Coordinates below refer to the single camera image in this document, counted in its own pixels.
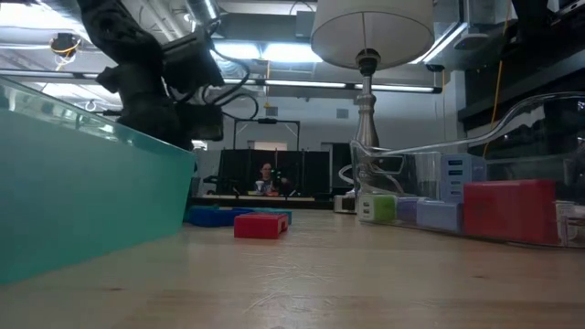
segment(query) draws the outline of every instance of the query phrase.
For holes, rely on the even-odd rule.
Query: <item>green block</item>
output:
[[[362,221],[391,224],[397,219],[398,199],[392,195],[363,195],[357,201],[357,215]]]

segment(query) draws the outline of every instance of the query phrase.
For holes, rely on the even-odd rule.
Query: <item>light blue block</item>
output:
[[[441,157],[441,200],[463,202],[465,183],[487,180],[485,160],[471,154],[445,154]]]
[[[422,200],[417,204],[417,225],[460,233],[463,227],[462,204]]]

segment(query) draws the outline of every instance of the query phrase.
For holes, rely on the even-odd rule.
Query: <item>table surface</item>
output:
[[[585,254],[297,210],[280,240],[176,236],[0,286],[0,328],[584,328]]]

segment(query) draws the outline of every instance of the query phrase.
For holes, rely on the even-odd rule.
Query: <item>purple block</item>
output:
[[[426,197],[399,197],[396,207],[397,220],[404,224],[416,225],[417,203]]]

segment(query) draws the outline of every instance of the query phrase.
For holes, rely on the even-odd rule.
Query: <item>metal frame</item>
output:
[[[278,124],[278,123],[293,123],[296,124],[296,150],[301,151],[301,122],[300,121],[289,121],[289,120],[273,120],[273,119],[235,119],[234,120],[234,133],[233,133],[233,149],[236,149],[236,133],[238,131],[238,123],[240,122],[256,122],[257,124]]]

